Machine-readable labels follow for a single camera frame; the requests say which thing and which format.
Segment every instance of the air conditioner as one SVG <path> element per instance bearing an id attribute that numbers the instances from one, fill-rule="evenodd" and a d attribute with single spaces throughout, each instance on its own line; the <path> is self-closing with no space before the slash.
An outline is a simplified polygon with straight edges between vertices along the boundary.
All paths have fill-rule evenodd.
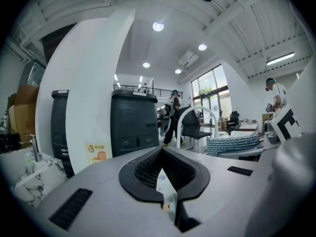
<path id="1" fill-rule="evenodd" d="M 182 68 L 188 68 L 198 59 L 198 55 L 191 51 L 187 51 L 178 61 Z"/>

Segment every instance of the white t-shirt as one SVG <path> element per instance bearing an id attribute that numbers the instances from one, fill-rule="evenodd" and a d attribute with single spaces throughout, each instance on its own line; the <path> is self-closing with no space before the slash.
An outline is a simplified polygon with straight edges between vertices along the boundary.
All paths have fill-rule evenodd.
<path id="1" fill-rule="evenodd" d="M 276 96 L 280 96 L 280 99 L 281 99 L 281 108 L 283 107 L 283 105 L 286 104 L 286 99 L 285 99 L 285 94 L 286 94 L 286 89 L 285 87 L 280 84 L 280 83 L 275 83 L 273 85 L 273 88 L 272 88 L 272 97 L 273 97 L 273 104 L 275 104 L 276 102 Z M 275 110 L 275 113 L 279 113 L 281 108 L 278 108 Z"/>

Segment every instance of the chair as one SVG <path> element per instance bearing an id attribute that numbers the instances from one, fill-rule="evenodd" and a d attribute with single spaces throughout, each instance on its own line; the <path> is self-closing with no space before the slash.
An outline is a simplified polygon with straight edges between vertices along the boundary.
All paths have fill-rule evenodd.
<path id="1" fill-rule="evenodd" d="M 239 131 L 239 113 L 237 111 L 232 112 L 230 120 L 227 121 L 227 128 L 229 134 L 231 130 Z"/>
<path id="2" fill-rule="evenodd" d="M 179 111 L 180 116 L 188 108 L 190 108 L 190 107 L 181 108 L 180 111 Z M 200 131 L 200 123 L 199 123 L 198 118 L 196 116 L 196 113 L 194 111 L 189 112 L 184 117 L 184 119 L 182 121 L 182 125 L 183 125 L 183 127 L 182 127 L 182 136 L 190 137 L 190 141 L 191 141 L 191 138 L 194 138 L 193 145 L 191 147 L 189 147 L 189 148 L 185 148 L 185 150 L 194 148 L 195 140 L 197 140 L 197 148 L 198 148 L 198 141 L 199 141 L 199 139 L 210 135 L 209 132 L 202 132 L 202 131 Z"/>

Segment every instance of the railing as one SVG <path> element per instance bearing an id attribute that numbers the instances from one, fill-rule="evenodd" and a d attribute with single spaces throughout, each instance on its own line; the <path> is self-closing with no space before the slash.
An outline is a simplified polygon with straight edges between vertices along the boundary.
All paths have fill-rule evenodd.
<path id="1" fill-rule="evenodd" d="M 124 89 L 124 90 L 130 90 L 130 91 L 141 92 L 141 93 L 144 93 L 144 91 L 146 91 L 146 93 L 153 94 L 156 97 L 166 97 L 166 98 L 169 98 L 172 92 L 172 90 L 168 90 L 168 89 L 157 89 L 157 88 L 147 88 L 147 87 L 138 88 L 138 86 L 130 86 L 130 85 L 121 85 L 121 86 L 113 85 L 113 89 L 114 90 Z M 178 98 L 181 98 L 181 99 L 183 98 L 182 91 L 179 91 Z"/>

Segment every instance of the black and white sign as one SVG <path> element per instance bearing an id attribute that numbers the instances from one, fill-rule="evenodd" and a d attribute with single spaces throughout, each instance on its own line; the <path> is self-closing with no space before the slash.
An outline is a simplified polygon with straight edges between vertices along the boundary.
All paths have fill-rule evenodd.
<path id="1" fill-rule="evenodd" d="M 283 106 L 271 125 L 282 143 L 301 133 L 301 128 L 289 104 Z"/>

